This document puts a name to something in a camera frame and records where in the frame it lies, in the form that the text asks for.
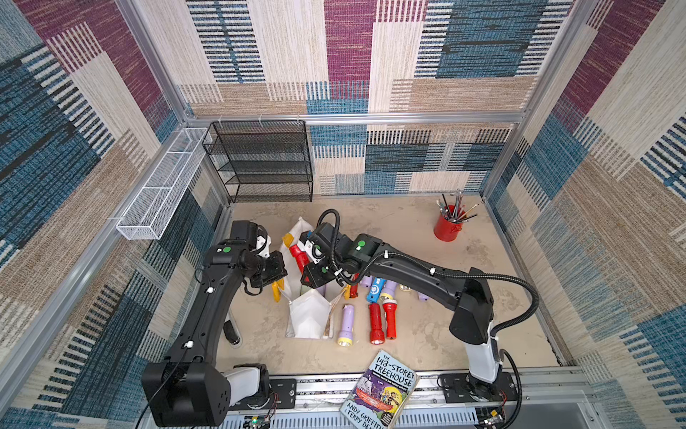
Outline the white tote bag yellow handles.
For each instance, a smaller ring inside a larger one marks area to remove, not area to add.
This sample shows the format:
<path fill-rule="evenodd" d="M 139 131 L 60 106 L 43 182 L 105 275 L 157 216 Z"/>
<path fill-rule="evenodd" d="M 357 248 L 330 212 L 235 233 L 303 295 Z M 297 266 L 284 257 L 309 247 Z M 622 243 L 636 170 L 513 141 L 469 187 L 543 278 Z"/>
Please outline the white tote bag yellow handles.
<path fill-rule="evenodd" d="M 283 287 L 273 287 L 273 295 L 287 300 L 289 321 L 286 337 L 291 339 L 328 340 L 334 337 L 334 313 L 348 287 L 341 288 L 335 281 L 319 289 L 312 289 L 301 283 L 303 273 L 300 271 L 296 257 L 291 255 L 290 248 L 297 244 L 302 232 L 310 232 L 314 227 L 302 217 L 282 237 L 280 253 L 284 259 L 287 275 L 283 278 Z"/>

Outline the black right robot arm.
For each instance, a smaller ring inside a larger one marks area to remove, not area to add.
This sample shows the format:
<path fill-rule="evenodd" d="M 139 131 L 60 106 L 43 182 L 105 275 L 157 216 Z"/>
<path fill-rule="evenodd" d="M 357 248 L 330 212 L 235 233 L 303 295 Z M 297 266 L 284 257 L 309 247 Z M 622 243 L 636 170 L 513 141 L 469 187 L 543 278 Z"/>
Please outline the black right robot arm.
<path fill-rule="evenodd" d="M 314 230 L 303 232 L 298 247 L 311 262 L 304 268 L 302 284 L 317 289 L 335 281 L 340 286 L 357 285 L 364 277 L 382 278 L 405 285 L 435 300 L 453 312 L 449 331 L 466 345 L 469 373 L 464 381 L 470 396 L 478 401 L 494 400 L 500 393 L 497 381 L 503 372 L 498 349 L 498 333 L 519 325 L 539 307 L 536 288 L 523 279 L 477 268 L 457 271 L 430 264 L 393 248 L 368 234 L 350 239 L 339 232 L 340 215 L 327 209 Z M 520 316 L 494 323 L 494 297 L 489 281 L 514 283 L 531 297 L 528 309 Z"/>

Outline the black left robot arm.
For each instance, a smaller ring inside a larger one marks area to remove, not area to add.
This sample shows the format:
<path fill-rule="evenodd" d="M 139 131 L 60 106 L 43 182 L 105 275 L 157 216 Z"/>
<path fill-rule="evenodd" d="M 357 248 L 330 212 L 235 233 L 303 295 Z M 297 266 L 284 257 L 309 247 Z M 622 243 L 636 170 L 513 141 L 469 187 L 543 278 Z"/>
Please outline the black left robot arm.
<path fill-rule="evenodd" d="M 235 405 L 274 409 L 277 395 L 264 364 L 216 367 L 225 318 L 239 289 L 259 295 L 287 275 L 282 254 L 269 250 L 264 227 L 232 224 L 228 238 L 205 254 L 198 293 L 177 338 L 158 363 L 146 366 L 141 384 L 146 413 L 159 428 L 218 426 Z"/>

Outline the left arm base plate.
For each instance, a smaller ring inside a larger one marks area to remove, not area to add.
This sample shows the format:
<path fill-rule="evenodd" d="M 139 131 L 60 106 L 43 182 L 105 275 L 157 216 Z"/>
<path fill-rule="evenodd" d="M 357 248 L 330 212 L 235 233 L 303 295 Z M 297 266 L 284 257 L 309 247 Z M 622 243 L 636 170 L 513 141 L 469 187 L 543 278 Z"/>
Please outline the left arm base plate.
<path fill-rule="evenodd" d="M 294 409 L 298 393 L 295 378 L 271 379 L 265 391 L 238 401 L 229 407 L 229 411 L 257 411 L 266 412 L 273 408 L 277 410 Z"/>

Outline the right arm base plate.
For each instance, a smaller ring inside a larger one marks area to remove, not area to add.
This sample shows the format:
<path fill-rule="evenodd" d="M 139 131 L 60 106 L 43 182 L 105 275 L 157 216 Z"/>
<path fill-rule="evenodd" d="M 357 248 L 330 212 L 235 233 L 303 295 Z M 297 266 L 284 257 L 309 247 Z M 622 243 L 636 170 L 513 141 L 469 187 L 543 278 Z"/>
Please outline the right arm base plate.
<path fill-rule="evenodd" d="M 482 382 L 468 372 L 440 375 L 437 384 L 446 403 L 509 403 L 520 399 L 516 380 L 508 372 L 500 372 L 492 384 Z"/>

